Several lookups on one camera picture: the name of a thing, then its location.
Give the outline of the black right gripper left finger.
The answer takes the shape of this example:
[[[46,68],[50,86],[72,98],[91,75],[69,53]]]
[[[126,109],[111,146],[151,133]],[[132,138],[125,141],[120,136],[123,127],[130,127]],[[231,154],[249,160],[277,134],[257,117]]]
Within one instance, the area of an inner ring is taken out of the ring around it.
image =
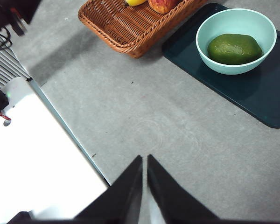
[[[73,219],[75,224],[137,224],[143,188],[143,159],[137,156],[117,180]]]

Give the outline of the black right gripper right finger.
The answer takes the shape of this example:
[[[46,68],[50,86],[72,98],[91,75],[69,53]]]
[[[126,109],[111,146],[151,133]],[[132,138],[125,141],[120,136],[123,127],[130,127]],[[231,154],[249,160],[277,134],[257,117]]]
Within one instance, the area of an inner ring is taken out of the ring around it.
[[[188,193],[150,154],[147,180],[167,224],[218,224],[222,220]]]

